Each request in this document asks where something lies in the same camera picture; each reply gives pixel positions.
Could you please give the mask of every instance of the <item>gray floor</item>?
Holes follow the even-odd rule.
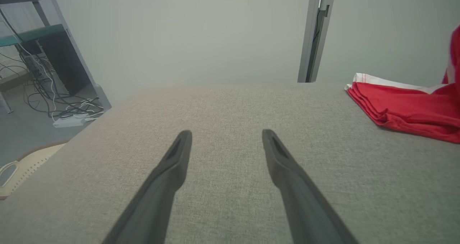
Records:
[[[35,93],[32,86],[26,87],[27,93]],[[91,84],[88,84],[78,94],[83,98],[95,98],[97,95]],[[23,101],[23,87],[18,86],[4,92],[13,113],[8,114],[0,105],[0,167],[17,160],[19,157],[34,148],[59,141],[72,139],[89,123],[83,126],[54,128],[53,120],[46,113],[33,110]],[[37,109],[46,110],[46,104],[39,95],[30,97],[31,105]],[[68,98],[67,101],[81,101],[77,98]],[[64,110],[66,105],[56,104],[58,110]]]

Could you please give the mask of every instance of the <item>folded red cloth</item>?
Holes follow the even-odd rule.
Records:
[[[380,126],[460,143],[460,26],[450,55],[447,85],[423,88],[356,74],[347,92]]]
[[[460,143],[460,98],[454,84],[428,94],[414,89],[353,82],[348,93],[378,125]]]

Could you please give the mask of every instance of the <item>gray fabric tabletop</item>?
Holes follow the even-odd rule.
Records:
[[[177,134],[193,134],[167,243],[289,243],[261,132],[275,131],[360,243],[459,243],[460,146],[376,126],[338,84],[151,90],[0,203],[0,243],[100,243]]]

